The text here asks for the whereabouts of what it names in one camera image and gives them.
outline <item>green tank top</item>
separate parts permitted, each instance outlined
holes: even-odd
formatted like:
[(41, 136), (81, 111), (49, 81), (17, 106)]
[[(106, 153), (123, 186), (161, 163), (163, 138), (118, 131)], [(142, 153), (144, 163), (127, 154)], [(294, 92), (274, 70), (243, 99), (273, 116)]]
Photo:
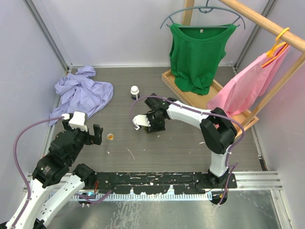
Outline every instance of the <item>green tank top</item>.
[(179, 28), (172, 24), (173, 44), (170, 52), (171, 71), (175, 84), (184, 92), (208, 94), (225, 44), (235, 31), (228, 28)]

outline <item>gray hanger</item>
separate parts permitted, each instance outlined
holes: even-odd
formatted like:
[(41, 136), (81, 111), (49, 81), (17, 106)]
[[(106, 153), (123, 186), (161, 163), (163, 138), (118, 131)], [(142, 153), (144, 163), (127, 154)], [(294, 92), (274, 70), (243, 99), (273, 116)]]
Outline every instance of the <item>gray hanger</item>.
[[(222, 7), (207, 6), (208, 2), (209, 2), (209, 0), (207, 0), (206, 6), (194, 6), (194, 7), (189, 7), (189, 8), (185, 8), (185, 9), (182, 9), (182, 10), (178, 10), (178, 11), (176, 11), (176, 12), (170, 14), (170, 15), (167, 16), (167, 17), (165, 18), (165, 20), (162, 22), (160, 29), (162, 28), (163, 24), (166, 22), (167, 19), (170, 19), (171, 22), (172, 22), (173, 24), (175, 23), (175, 22), (173, 21), (173, 19), (172, 19), (172, 16), (173, 16), (174, 14), (177, 14), (177, 13), (180, 13), (180, 12), (186, 11), (186, 10), (193, 10), (193, 9), (198, 9), (201, 13), (209, 13), (209, 12), (211, 12), (213, 9), (228, 11), (228, 12), (231, 12), (231, 13), (236, 14), (236, 15), (238, 16), (238, 18), (237, 18), (235, 21), (233, 21), (232, 24), (234, 24), (235, 22), (237, 22), (239, 19), (241, 19), (241, 20), (243, 21), (243, 23), (244, 23), (244, 19), (242, 18), (242, 16), (241, 16), (239, 13), (236, 13), (236, 12), (233, 11), (233, 10), (229, 10), (229, 9), (222, 8)], [(205, 27), (205, 28), (227, 28), (228, 26), (188, 26), (188, 25), (181, 25), (181, 26), (179, 26), (179, 27), (181, 27), (181, 28), (183, 28), (183, 27), (192, 27), (192, 28), (202, 28), (202, 27)]]

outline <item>crumpled purple garment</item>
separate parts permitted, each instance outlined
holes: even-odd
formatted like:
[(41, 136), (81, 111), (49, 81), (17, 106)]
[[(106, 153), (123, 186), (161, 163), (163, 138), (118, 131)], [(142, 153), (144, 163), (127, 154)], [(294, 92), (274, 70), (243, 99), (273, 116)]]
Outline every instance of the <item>crumpled purple garment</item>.
[(75, 75), (69, 73), (55, 85), (56, 94), (61, 96), (61, 105), (54, 108), (50, 118), (59, 117), (74, 111), (85, 112), (90, 118), (109, 103), (113, 96), (111, 83), (96, 82), (89, 77), (95, 76), (91, 66), (79, 68)]

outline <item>clothing rack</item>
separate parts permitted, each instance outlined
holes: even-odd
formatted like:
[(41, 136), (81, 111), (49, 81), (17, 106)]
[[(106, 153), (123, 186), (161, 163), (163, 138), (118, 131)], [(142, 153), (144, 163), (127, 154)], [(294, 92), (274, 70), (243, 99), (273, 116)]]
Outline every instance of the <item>clothing rack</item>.
[[(277, 25), (273, 21), (265, 18), (264, 16), (260, 15), (256, 11), (252, 10), (251, 8), (243, 5), (239, 1), (236, 0), (219, 0), (223, 4), (227, 5), (231, 9), (235, 10), (236, 12), (240, 13), (247, 19), (251, 20), (255, 24), (259, 25), (263, 29), (267, 30), (271, 34), (278, 36), (284, 28)], [(194, 0), (185, 0), (185, 8), (193, 7)], [(183, 25), (190, 25), (192, 19), (192, 12), (193, 10), (187, 10), (183, 14)], [(303, 54), (296, 60), (296, 62), (291, 66), (291, 68), (284, 74), (284, 76), (277, 82), (277, 84), (264, 96), (262, 101), (257, 105), (257, 107), (251, 112), (249, 110), (244, 111), (239, 115), (235, 115), (232, 118), (236, 121), (242, 123), (243, 127), (249, 129), (253, 126), (257, 121), (258, 118), (256, 115), (262, 110), (262, 108), (275, 96), (275, 94), (284, 86), (284, 84), (294, 75), (294, 73), (304, 64), (305, 62), (305, 40), (296, 36), (295, 34), (286, 31), (280, 38), (281, 40), (285, 41), (286, 43), (290, 44), (294, 48), (301, 51)], [(192, 92), (182, 92), (174, 83), (173, 74), (171, 70), (166, 71), (162, 74), (162, 80), (165, 82), (167, 86), (184, 102), (188, 103), (192, 106), (206, 109), (207, 102), (213, 98), (221, 89), (222, 86), (217, 82), (213, 81), (210, 92), (208, 95), (197, 95)]]

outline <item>wooden rod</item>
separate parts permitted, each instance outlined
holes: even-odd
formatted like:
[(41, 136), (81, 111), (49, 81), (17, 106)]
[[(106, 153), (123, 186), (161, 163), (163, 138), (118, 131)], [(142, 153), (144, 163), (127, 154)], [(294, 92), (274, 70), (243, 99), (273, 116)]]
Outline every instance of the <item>wooden rod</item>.
[[(236, 0), (219, 0), (219, 1), (227, 5), (228, 7), (232, 8), (236, 12), (244, 15), (247, 19), (253, 21), (255, 24), (259, 25), (260, 27), (263, 27), (265, 30), (269, 31), (274, 36), (278, 36), (284, 30), (283, 27), (275, 24), (273, 21), (265, 18), (264, 16), (260, 15), (251, 8), (241, 4), (239, 1)], [(281, 40), (287, 42), (288, 44), (300, 50), (301, 52), (305, 52), (305, 41), (302, 38), (294, 35), (293, 33), (286, 31), (281, 36)]]
[[(193, 7), (195, 0), (185, 0), (184, 8)], [(190, 25), (192, 19), (193, 10), (186, 10), (183, 13), (182, 25)]]
[(248, 125), (254, 116), (275, 96), (275, 94), (284, 86), (284, 84), (294, 75), (294, 73), (305, 63), (305, 53), (303, 53), (285, 75), (277, 82), (277, 84), (262, 99), (259, 105), (250, 113), (250, 115), (242, 123), (243, 126)]

